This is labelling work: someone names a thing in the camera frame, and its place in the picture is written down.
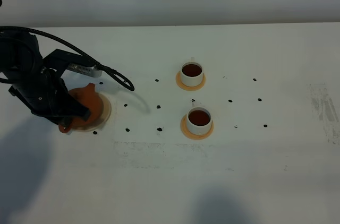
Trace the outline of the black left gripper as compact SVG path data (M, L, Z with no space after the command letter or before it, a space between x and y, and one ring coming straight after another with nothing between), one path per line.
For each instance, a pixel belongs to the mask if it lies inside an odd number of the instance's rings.
M49 68L29 80L12 84L8 91L34 115L47 117L56 125L70 126L74 117L86 122L91 115L89 108L66 94L63 79Z

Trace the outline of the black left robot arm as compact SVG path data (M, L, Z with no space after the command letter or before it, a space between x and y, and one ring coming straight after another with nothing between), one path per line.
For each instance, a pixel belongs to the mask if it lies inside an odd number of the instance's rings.
M69 126L72 118L87 121L89 108L69 94L61 78L70 64L92 67L93 62L81 55L56 49L46 57L39 51L37 37L22 31L1 33L1 73L9 92L30 111L54 124Z

